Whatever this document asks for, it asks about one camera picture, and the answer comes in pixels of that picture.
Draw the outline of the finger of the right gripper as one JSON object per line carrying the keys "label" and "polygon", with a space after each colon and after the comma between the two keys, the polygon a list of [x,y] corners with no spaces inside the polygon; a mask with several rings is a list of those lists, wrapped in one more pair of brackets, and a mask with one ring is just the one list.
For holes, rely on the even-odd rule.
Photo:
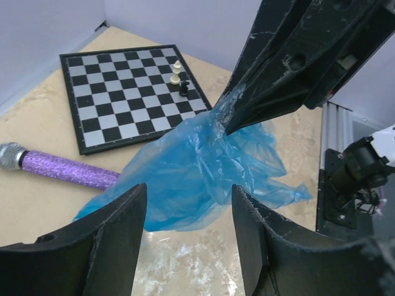
{"label": "finger of the right gripper", "polygon": [[296,98],[281,87],[291,81],[280,56],[296,29],[296,1],[262,1],[218,105],[276,105]]}
{"label": "finger of the right gripper", "polygon": [[394,33],[393,1],[296,1],[296,29],[280,56],[296,98],[276,105],[235,105],[228,134],[305,106],[314,109],[338,92]]}

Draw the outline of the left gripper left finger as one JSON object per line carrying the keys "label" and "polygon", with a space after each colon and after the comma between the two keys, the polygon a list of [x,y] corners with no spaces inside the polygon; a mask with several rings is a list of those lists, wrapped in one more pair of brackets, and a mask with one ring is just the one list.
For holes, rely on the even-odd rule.
{"label": "left gripper left finger", "polygon": [[1,247],[1,295],[130,295],[146,207],[138,184],[32,244]]}

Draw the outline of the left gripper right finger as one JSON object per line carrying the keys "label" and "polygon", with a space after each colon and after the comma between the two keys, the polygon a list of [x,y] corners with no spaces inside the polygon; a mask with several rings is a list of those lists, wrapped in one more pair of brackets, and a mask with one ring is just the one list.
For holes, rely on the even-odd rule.
{"label": "left gripper right finger", "polygon": [[319,234],[239,185],[231,206],[246,295],[394,295],[394,239]]}

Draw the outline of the blue plastic trash bag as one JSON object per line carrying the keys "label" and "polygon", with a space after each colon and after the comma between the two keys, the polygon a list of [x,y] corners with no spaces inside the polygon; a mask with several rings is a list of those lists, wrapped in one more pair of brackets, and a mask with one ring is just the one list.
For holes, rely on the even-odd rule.
{"label": "blue plastic trash bag", "polygon": [[259,202],[280,208],[311,199],[305,185],[279,182],[286,169],[269,126],[260,123],[226,134],[244,94],[238,86],[211,111],[183,120],[160,139],[145,144],[117,181],[92,198],[77,214],[81,219],[136,184],[147,187],[146,231],[192,231],[215,221],[231,204],[233,185]]}

